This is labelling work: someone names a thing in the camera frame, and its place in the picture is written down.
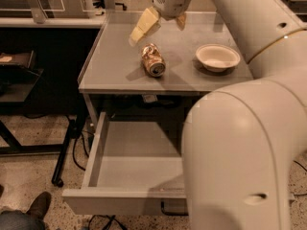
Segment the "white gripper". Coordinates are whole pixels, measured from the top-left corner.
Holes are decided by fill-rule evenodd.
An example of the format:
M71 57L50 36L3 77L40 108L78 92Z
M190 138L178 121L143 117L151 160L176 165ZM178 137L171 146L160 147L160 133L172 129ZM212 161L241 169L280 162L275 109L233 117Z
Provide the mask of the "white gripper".
M132 47L160 28L161 16L166 20L176 19L177 27L181 31L185 29L185 12L191 0L152 0L152 2L153 7L146 8L143 11L130 34L129 43Z

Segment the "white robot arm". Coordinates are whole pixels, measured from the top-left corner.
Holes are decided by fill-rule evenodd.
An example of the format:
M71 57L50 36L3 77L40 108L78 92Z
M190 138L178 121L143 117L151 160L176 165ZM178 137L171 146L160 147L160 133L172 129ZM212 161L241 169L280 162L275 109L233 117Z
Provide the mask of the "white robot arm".
M192 230L290 230L307 148L306 25L281 0L213 0L252 72L195 103L182 159Z

